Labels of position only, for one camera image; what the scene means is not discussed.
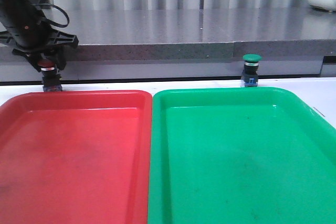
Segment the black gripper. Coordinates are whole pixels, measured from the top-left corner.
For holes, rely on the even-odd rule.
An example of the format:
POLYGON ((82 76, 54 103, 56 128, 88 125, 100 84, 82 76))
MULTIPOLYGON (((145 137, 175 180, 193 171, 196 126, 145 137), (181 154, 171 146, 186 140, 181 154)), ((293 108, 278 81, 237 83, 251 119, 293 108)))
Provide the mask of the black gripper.
POLYGON ((76 35, 54 29, 69 25, 68 14, 49 0, 1 0, 1 43, 10 46, 15 52, 27 54, 27 61, 38 72, 42 60, 41 54, 54 56, 56 67, 63 71, 66 57, 63 47, 76 48, 79 40, 76 35), (59 24, 48 19, 44 8, 55 8, 66 18, 66 24, 59 24))

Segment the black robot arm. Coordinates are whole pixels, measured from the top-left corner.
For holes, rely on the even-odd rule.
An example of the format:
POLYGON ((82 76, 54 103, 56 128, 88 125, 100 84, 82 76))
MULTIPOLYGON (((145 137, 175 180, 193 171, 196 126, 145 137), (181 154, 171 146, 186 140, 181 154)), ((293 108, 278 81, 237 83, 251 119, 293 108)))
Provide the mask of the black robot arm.
POLYGON ((5 27, 1 44, 26 58, 37 71, 41 71, 38 62, 44 58, 64 70, 64 47, 76 48, 79 43, 76 35, 60 31, 67 24, 46 17, 43 10, 55 7, 50 0, 1 0, 1 24, 5 27))

